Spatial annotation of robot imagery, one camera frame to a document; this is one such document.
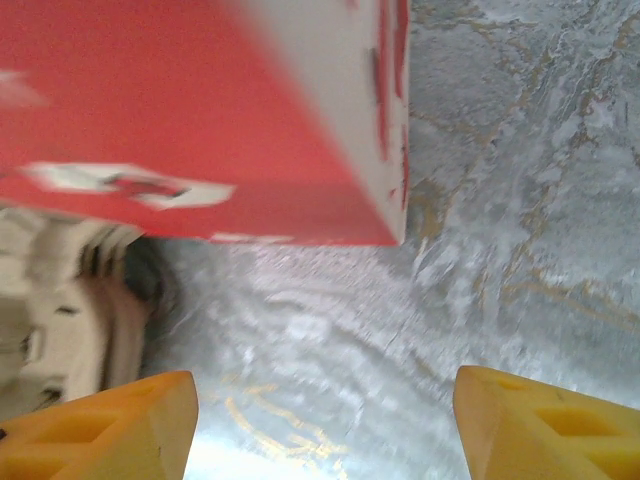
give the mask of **red box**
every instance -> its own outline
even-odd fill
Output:
[[[0,3],[0,198],[212,241],[402,240],[409,0]]]

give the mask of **white plastic part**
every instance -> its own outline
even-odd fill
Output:
[[[137,378],[149,308],[125,285],[124,255],[139,236],[0,208],[0,419]]]

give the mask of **floor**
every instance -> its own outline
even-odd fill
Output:
[[[467,479],[461,364],[640,408],[640,1],[412,10],[403,247],[163,245],[189,480]]]

